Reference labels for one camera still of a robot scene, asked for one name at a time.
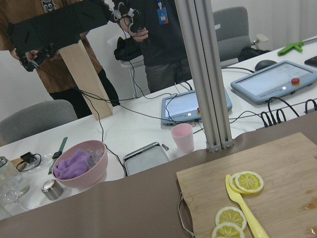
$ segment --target wooden cutting board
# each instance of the wooden cutting board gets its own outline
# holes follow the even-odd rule
[[[218,210],[239,205],[226,192],[225,176],[254,171],[260,193],[242,195],[270,238],[317,237],[317,146],[296,133],[177,172],[197,238],[210,238]],[[246,238],[253,237],[250,228]]]

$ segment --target wooden board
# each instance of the wooden board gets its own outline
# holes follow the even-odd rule
[[[109,101],[109,97],[100,82],[82,41],[59,49],[59,52],[79,89]],[[86,97],[84,99],[96,120],[99,117],[103,119],[112,115],[113,107],[111,103],[90,97],[89,100]]]
[[[242,197],[269,237],[317,237],[317,146],[296,133],[177,172],[198,238],[210,238],[218,210],[239,207],[227,195],[225,175],[241,171],[264,180],[260,193]],[[248,226],[244,233],[253,237]]]

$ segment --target lemon slice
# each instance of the lemon slice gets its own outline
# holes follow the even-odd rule
[[[245,238],[243,230],[236,224],[225,222],[216,226],[212,231],[211,238]]]
[[[234,175],[232,175],[232,176],[230,177],[230,181],[229,181],[230,187],[231,187],[232,190],[234,190],[235,192],[242,193],[242,194],[248,194],[248,192],[242,191],[241,189],[238,189],[238,188],[237,188],[237,185],[236,185],[236,182],[235,182],[235,178],[236,178],[236,176],[237,176],[238,174],[239,174],[239,173],[236,173],[236,174],[234,174]]]
[[[247,225],[247,219],[243,212],[236,207],[223,207],[216,214],[216,226],[219,224],[231,222],[238,225],[242,230]]]
[[[247,193],[256,193],[262,190],[264,181],[260,175],[252,171],[238,173],[234,179],[238,189]]]

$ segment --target aluminum frame pole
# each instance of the aluminum frame pole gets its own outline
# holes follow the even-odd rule
[[[211,0],[175,0],[210,152],[233,146]]]

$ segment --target gray cushion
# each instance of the gray cushion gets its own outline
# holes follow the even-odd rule
[[[251,46],[248,12],[244,7],[231,7],[213,13],[220,61],[237,58],[244,47]]]
[[[66,100],[38,103],[1,121],[0,137],[9,144],[76,119],[73,106]]]

